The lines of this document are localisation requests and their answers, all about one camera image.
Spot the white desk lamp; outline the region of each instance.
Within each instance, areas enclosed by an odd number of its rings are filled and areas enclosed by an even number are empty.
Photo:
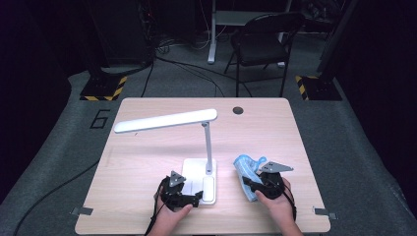
[[[183,163],[182,175],[187,178],[182,194],[195,195],[203,190],[202,205],[213,205],[215,202],[216,162],[211,158],[211,141],[209,122],[217,118],[215,109],[184,112],[172,115],[149,117],[131,121],[122,121],[116,124],[116,134],[138,132],[143,130],[159,129],[171,126],[190,125],[202,123],[206,133],[206,146],[208,158],[187,158]]]

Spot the black wire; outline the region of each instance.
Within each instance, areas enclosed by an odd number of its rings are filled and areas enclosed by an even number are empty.
[[[150,74],[152,73],[152,71],[153,71],[153,61],[152,61],[151,65],[150,65],[150,71],[149,71],[149,74],[148,74],[147,80],[146,80],[146,82],[145,82],[144,90],[142,91],[142,95],[141,95],[141,97],[144,97],[144,95],[145,95],[145,91],[147,90],[147,86],[148,86],[148,82],[149,82]]]
[[[70,182],[74,181],[75,179],[79,178],[80,176],[82,176],[84,173],[86,173],[87,171],[91,170],[95,165],[97,165],[99,162],[96,161],[93,165],[89,166],[89,168],[87,168],[86,170],[82,171],[81,173],[77,174],[76,176],[74,176],[73,178],[67,180],[66,182],[64,182],[63,184],[59,185],[58,187],[54,188],[53,190],[49,191],[46,195],[44,195],[42,198],[40,198],[36,203],[34,203],[29,209],[28,211],[25,213],[25,215],[22,217],[22,219],[19,221],[18,225],[15,228],[15,232],[13,233],[13,235],[18,235],[19,229],[22,226],[22,223],[25,221],[25,219],[28,217],[28,215],[31,213],[31,211],[37,206],[39,205],[44,199],[46,199],[47,197],[49,197],[51,194],[53,194],[54,192],[56,192],[57,190],[61,189],[62,187],[64,187],[65,185],[69,184]]]
[[[180,65],[185,65],[185,66],[190,66],[190,67],[199,68],[199,69],[201,69],[201,70],[205,70],[205,71],[208,71],[208,72],[214,73],[214,74],[216,74],[216,75],[219,75],[219,76],[222,76],[222,77],[225,77],[225,78],[228,78],[228,79],[231,79],[231,80],[236,81],[236,79],[235,79],[235,78],[233,78],[233,77],[230,77],[230,76],[224,75],[224,74],[222,74],[222,73],[218,73],[218,72],[216,72],[216,71],[212,71],[212,70],[210,70],[210,69],[207,69],[207,68],[204,68],[204,67],[201,67],[201,66],[197,66],[197,65],[193,65],[193,64],[189,64],[189,63],[184,63],[184,62],[172,61],[172,60],[168,60],[168,59],[160,58],[160,57],[158,57],[158,56],[155,56],[155,58],[156,58],[156,59],[158,59],[158,60],[164,61],[164,62],[169,62],[169,63],[172,63],[172,64],[180,64]],[[246,91],[248,92],[249,96],[251,96],[251,97],[252,97],[252,94],[251,94],[251,92],[249,91],[249,89],[248,89],[248,87],[246,86],[246,84],[245,84],[245,83],[241,83],[241,84],[242,84],[242,85],[243,85],[243,87],[246,89]]]
[[[194,72],[193,72],[191,69],[187,68],[184,65],[178,65],[176,63],[174,63],[174,65],[177,66],[177,67],[180,67],[181,69],[183,69],[183,70],[185,70],[185,71],[187,71],[187,72],[189,72],[193,75],[195,75],[196,77],[199,77],[199,78],[201,78],[205,81],[211,82],[212,84],[214,84],[214,88],[215,88],[214,97],[216,97],[216,95],[217,95],[217,89],[220,91],[221,95],[224,97],[224,93],[221,90],[221,88],[210,77],[208,77],[208,76],[204,75],[202,72],[199,72],[199,71],[196,71],[196,70],[194,70]]]
[[[278,188],[278,189],[281,189],[281,188],[279,188],[279,186],[277,185],[277,184],[275,184],[275,183],[273,183],[270,179],[266,179],[268,182],[270,182],[271,184],[273,184],[273,186],[275,187],[275,188]],[[288,186],[286,186],[285,184],[284,184],[284,187],[289,191],[289,193],[291,194],[291,199],[288,197],[288,195],[285,193],[285,189],[284,189],[284,191],[282,191],[282,194],[285,196],[285,198],[289,201],[289,203],[291,204],[291,207],[292,207],[292,214],[293,214],[293,217],[294,217],[294,220],[295,220],[295,218],[296,218],[296,215],[297,215],[297,207],[295,206],[295,201],[294,201],[294,196],[292,195],[292,192],[291,192],[291,190],[288,188]]]

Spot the chair leg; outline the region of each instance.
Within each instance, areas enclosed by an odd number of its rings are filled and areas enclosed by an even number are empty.
[[[235,52],[233,51],[232,56],[229,59],[229,62],[227,63],[226,69],[224,69],[223,74],[227,73],[227,69],[229,69],[230,63],[232,62],[233,56],[234,56]]]
[[[285,85],[285,79],[286,79],[286,72],[288,69],[288,61],[285,61],[285,68],[284,68],[284,74],[282,76],[282,83],[281,83],[281,90],[279,92],[279,97],[282,97],[282,94],[284,93],[284,85]]]

